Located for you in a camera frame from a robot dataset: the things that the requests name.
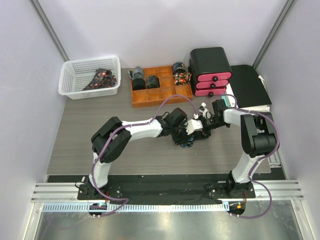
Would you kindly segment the blue snail pattern tie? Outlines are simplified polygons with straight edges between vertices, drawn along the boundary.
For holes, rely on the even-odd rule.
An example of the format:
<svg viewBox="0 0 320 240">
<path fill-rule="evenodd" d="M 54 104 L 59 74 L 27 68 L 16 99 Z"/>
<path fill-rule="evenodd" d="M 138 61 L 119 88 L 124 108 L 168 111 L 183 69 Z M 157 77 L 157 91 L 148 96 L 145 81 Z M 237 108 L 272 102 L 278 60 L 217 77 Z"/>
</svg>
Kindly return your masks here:
<svg viewBox="0 0 320 240">
<path fill-rule="evenodd" d="M 191 135 L 181 140 L 178 145 L 182 148 L 191 148 L 195 141 L 208 139 L 211 135 L 203 131 L 195 131 Z"/>
</svg>

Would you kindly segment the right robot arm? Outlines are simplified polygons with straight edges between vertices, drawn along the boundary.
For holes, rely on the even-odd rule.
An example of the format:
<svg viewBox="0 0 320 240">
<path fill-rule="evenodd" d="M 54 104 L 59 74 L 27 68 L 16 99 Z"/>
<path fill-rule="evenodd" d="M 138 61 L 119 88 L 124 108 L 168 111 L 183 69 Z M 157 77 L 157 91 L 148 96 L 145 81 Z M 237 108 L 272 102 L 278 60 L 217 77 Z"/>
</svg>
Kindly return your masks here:
<svg viewBox="0 0 320 240">
<path fill-rule="evenodd" d="M 252 176 L 263 159 L 272 155 L 278 148 L 278 134 L 271 113 L 249 111 L 241 108 L 228 108 L 223 99 L 212 103 L 213 114 L 203 102 L 199 115 L 205 122 L 203 129 L 236 125 L 240 127 L 240 140 L 243 153 L 236 167 L 231 170 L 225 183 L 209 183 L 211 199 L 240 199 L 247 194 L 253 198 Z"/>
</svg>

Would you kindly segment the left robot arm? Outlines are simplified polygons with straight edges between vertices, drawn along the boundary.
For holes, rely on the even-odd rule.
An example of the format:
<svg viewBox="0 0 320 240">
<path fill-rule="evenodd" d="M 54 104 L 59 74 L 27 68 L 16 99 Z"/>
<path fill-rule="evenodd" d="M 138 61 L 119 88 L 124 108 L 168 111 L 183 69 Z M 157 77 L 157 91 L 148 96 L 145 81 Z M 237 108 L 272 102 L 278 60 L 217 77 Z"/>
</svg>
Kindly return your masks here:
<svg viewBox="0 0 320 240">
<path fill-rule="evenodd" d="M 183 128 L 185 120 L 187 114 L 179 107 L 166 116 L 157 115 L 141 121 L 121 121 L 117 116 L 111 117 L 91 137 L 94 167 L 89 175 L 89 194 L 97 200 L 106 195 L 111 164 L 129 142 L 168 135 L 177 137 L 186 132 Z"/>
</svg>

